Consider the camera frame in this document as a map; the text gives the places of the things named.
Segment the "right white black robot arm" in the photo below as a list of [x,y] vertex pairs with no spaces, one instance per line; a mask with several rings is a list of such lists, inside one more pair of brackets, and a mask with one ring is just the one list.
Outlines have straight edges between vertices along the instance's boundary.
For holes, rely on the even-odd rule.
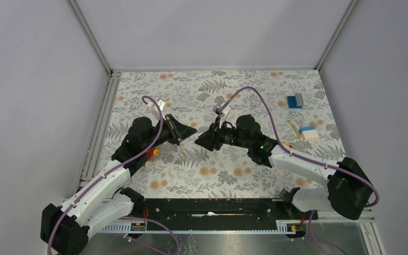
[[286,148],[263,134],[251,115],[240,116],[235,126],[217,118],[195,143],[209,151],[220,150],[223,145],[245,148],[258,165],[290,171],[318,183],[319,188],[297,188],[286,194],[283,211],[291,219],[316,210],[357,220],[373,194],[372,183],[354,159],[326,160]]

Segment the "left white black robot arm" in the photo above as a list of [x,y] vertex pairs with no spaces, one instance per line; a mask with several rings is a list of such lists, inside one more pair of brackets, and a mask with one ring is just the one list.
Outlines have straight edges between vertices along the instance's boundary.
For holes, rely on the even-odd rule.
[[143,215],[143,195],[121,185],[146,164],[157,146],[179,145],[196,132],[171,114],[156,125],[148,117],[136,118],[97,176],[60,206],[51,203],[42,211],[40,238],[47,243],[48,253],[79,254],[97,232],[115,220]]

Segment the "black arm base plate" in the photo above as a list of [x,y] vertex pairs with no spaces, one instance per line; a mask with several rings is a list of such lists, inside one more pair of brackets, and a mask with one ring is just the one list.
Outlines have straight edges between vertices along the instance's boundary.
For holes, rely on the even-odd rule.
[[161,227],[209,225],[240,230],[242,224],[280,221],[299,225],[318,219],[317,213],[302,212],[280,199],[144,199],[137,202],[130,217],[160,222]]

